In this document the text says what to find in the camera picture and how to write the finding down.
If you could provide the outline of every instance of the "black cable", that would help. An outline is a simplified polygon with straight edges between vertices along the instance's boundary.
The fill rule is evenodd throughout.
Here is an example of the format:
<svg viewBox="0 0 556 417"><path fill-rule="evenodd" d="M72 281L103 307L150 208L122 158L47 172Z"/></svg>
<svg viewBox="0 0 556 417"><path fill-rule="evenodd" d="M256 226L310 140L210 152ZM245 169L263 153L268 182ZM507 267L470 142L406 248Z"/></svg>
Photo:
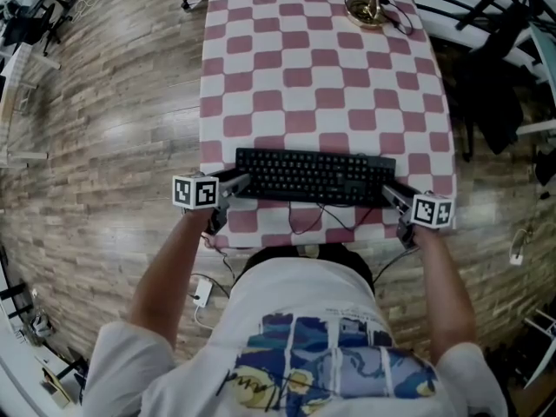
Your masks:
<svg viewBox="0 0 556 417"><path fill-rule="evenodd" d="M201 238L205 241L205 247L206 247L206 248L210 248L210 249L212 249L212 250L215 250L216 253L219 254L219 255L222 257L222 263L224 264L224 266L226 266L226 267L228 268L229 273L232 274L232 278L233 278L233 280L234 280L234 282L235 282L235 273L234 273L234 270L232 269L232 266L230 266L230 265L228 264L228 262L226 261L226 258L228 258L228 254L227 254L226 252L222 252L222 250L219 249L218 247L213 246L213 245L210 243L210 239L209 239L207 236L201 235Z"/></svg>
<svg viewBox="0 0 556 417"><path fill-rule="evenodd" d="M395 258L393 258L392 261L390 261L386 266L384 266L382 268L382 270L379 272L378 275L376 275L376 277L373 279L373 282L376 283L378 281L378 279L381 277L381 275L386 271L387 268L389 268L390 266L392 266L394 263L396 263L397 261L399 261L401 258L404 258L410 254L415 253L419 248L411 248L409 250L404 250L403 252L401 252L398 256L396 256Z"/></svg>
<svg viewBox="0 0 556 417"><path fill-rule="evenodd" d="M398 6L396 3L392 2L391 0L378 0L380 2L380 4L382 6L394 6L399 12L401 12L401 14L403 14L403 16L406 18L407 22L409 23L409 28L407 26L404 26L401 22L398 22L397 20L393 19L392 17L390 17L386 11L382 11L382 13L384 14L384 17L404 36L411 36L414 31L414 24L411 22L411 19L409 18L409 16L406 14L406 12L400 8L400 6Z"/></svg>
<svg viewBox="0 0 556 417"><path fill-rule="evenodd" d="M324 205L321 204L317 204L323 211L327 212L330 216L332 216L345 230L347 230L348 232L353 232L356 228L358 228L366 219L367 216L369 216L371 214L371 212L373 211L373 208L371 207L369 210L367 210L367 213L359 220L359 222L357 222L357 224L355 224L353 227L348 227L346 226L346 224L344 224L342 221L340 221L340 218L338 216L336 216L334 213L326 210ZM338 206L338 205L333 205L332 207L354 207L354 206Z"/></svg>
<svg viewBox="0 0 556 417"><path fill-rule="evenodd" d="M322 214L324 212L327 212L330 216L332 216L345 230L347 230L348 232L353 232L356 228L358 228L366 219L367 217L371 214L371 212L373 211L373 208L370 208L367 213L359 220L359 222L357 222L357 224L355 224L353 227L348 227L346 224L344 224L342 221L340 221L340 218L338 216L336 216L334 213L331 213L329 210L326 209L326 206L323 204L316 204L317 206L319 206L319 208L321 209L321 212L319 213L318 217L316 218L316 220L309 226L307 227L305 230L299 232L294 230L294 226L292 224L292 203L288 202L288 223L289 223L289 227L292 230L292 233L294 235L303 235L304 233L308 232L311 228L313 228L316 223L322 218ZM346 209L349 207L354 207L353 205L334 205L334 204L328 204L332 207L337 207L340 209Z"/></svg>
<svg viewBox="0 0 556 417"><path fill-rule="evenodd" d="M292 225L292 202L291 201L288 202L288 223L289 223L289 227L292 229L292 233L294 235L303 235L305 232L308 232L311 228L313 228L317 224L318 221L321 220L322 214L324 213L324 208L320 204L317 204L317 205L321 208L321 212L319 213L319 216L316 218L316 220L309 227L307 227L302 232L298 232L298 231L294 230L294 226Z"/></svg>
<svg viewBox="0 0 556 417"><path fill-rule="evenodd" d="M386 13L386 11L384 11L384 17L385 17L385 18L386 18L386 19L387 19L387 20L388 20L388 21L389 21L401 34L403 34L403 35L405 35L405 36L411 36L411 35L414 33L415 28L414 28L414 24L411 22L411 19L410 19L409 16L406 14L406 12L405 12L402 8L400 8L400 6L398 6L398 5L395 4L395 3L392 3L390 0L381 0L381 3L382 3L384 6L388 6L388 5L394 6L399 12L401 12L401 13L403 14L403 16L404 16L404 17L406 18L406 20L409 22L409 28L408 28L407 26L405 26L402 22L398 22L397 20L395 20L395 19L393 19L392 17L390 17L390 16Z"/></svg>

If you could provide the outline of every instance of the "printed graphic on shirt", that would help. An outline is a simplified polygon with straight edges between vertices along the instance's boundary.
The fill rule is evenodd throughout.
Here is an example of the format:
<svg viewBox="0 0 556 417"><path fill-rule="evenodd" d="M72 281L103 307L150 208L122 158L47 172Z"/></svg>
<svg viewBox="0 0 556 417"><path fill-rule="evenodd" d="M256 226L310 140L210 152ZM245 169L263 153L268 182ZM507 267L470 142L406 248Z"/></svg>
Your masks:
<svg viewBox="0 0 556 417"><path fill-rule="evenodd" d="M349 318L340 319L339 348L357 348L368 346L367 323Z"/></svg>
<svg viewBox="0 0 556 417"><path fill-rule="evenodd" d="M300 316L295 321L292 349L320 352L328 349L327 323L319 318Z"/></svg>
<svg viewBox="0 0 556 417"><path fill-rule="evenodd" d="M267 315L216 395L226 388L246 408L287 417L307 417L331 400L434 395L432 368L391 345L388 334L371 333L368 322L353 317Z"/></svg>

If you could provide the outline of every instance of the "white t-shirt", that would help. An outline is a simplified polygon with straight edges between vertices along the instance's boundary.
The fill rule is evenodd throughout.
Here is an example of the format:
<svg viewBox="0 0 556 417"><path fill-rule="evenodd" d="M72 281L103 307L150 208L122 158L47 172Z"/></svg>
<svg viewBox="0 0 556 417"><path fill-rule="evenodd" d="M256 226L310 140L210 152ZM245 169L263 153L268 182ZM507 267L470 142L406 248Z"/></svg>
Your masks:
<svg viewBox="0 0 556 417"><path fill-rule="evenodd" d="M101 329L84 417L506 417L480 349L452 347L436 367L394 346L373 294L353 270L277 258L235 285L207 345L175 367L160 335Z"/></svg>

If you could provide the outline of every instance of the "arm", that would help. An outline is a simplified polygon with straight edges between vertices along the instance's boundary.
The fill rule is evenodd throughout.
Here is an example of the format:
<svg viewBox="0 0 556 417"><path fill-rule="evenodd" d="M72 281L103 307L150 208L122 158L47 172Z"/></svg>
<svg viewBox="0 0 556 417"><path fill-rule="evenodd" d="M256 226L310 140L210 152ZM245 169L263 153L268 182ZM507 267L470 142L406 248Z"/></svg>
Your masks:
<svg viewBox="0 0 556 417"><path fill-rule="evenodd" d="M442 237L417 226L414 239L422 251L431 360L436 364L449 348L466 341L476 342L475 313Z"/></svg>
<svg viewBox="0 0 556 417"><path fill-rule="evenodd" d="M211 208L195 210L182 217L151 262L133 297L129 323L163 336L173 348L199 238L212 212Z"/></svg>

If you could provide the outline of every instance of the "person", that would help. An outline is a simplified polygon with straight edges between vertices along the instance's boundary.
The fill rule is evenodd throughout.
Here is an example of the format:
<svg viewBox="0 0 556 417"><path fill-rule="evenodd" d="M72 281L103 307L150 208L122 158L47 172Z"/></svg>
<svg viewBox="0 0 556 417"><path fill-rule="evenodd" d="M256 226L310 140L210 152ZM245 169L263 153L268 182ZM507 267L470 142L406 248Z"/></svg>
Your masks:
<svg viewBox="0 0 556 417"><path fill-rule="evenodd" d="M442 237L420 227L432 364L394 345L370 270L338 244L322 246L319 259L295 248L255 255L206 346L176 367L172 349L211 213L183 216L128 320L100 330L85 417L507 415L458 269Z"/></svg>

